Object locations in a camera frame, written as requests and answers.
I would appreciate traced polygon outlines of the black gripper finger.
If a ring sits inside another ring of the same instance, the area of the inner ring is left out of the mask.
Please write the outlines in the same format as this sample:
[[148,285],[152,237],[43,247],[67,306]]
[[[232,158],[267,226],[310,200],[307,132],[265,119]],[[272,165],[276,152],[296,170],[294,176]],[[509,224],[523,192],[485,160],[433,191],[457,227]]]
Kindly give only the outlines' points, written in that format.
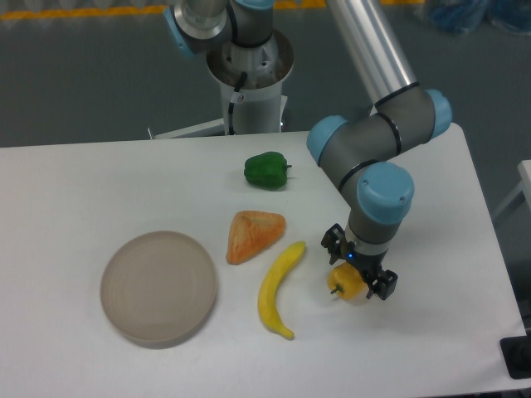
[[398,275],[391,270],[378,269],[376,273],[366,273],[366,299],[377,296],[381,300],[387,300],[393,294],[397,281]]
[[339,224],[332,225],[321,240],[321,246],[329,255],[329,264],[333,265],[338,260],[343,260],[344,230]]

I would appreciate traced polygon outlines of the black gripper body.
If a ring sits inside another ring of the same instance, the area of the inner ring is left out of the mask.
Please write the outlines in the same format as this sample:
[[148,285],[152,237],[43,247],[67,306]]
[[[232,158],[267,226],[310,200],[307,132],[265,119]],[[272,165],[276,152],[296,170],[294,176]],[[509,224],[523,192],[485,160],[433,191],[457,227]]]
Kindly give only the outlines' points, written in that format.
[[390,277],[382,268],[382,261],[387,254],[384,250],[376,255],[365,255],[355,250],[353,242],[342,242],[340,245],[341,258],[352,265],[361,275],[362,280],[369,286],[386,284]]

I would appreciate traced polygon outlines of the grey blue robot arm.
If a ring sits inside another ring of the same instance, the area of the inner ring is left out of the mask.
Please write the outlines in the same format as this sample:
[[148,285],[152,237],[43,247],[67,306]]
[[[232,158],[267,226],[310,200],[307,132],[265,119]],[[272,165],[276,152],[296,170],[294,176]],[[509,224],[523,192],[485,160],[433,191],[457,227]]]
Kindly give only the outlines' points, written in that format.
[[[346,226],[332,226],[322,246],[345,260],[387,299],[397,275],[382,260],[412,204],[414,183],[393,159],[430,142],[451,125],[447,98],[424,90],[376,1],[329,1],[329,9],[374,111],[351,123],[320,120],[306,146],[343,199]],[[271,1],[176,1],[164,10],[184,54],[205,53],[221,91],[227,135],[280,130],[281,87],[294,64],[292,46],[273,27]]]

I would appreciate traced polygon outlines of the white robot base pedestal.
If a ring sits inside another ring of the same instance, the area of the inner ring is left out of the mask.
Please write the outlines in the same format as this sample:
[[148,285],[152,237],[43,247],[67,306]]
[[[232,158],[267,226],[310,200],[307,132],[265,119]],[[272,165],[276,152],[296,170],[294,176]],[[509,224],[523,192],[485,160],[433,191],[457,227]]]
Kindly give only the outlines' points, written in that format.
[[209,51],[207,67],[218,83],[222,117],[154,135],[154,139],[278,133],[287,97],[282,86],[294,65],[287,37],[273,30],[264,44],[246,48],[232,42]]

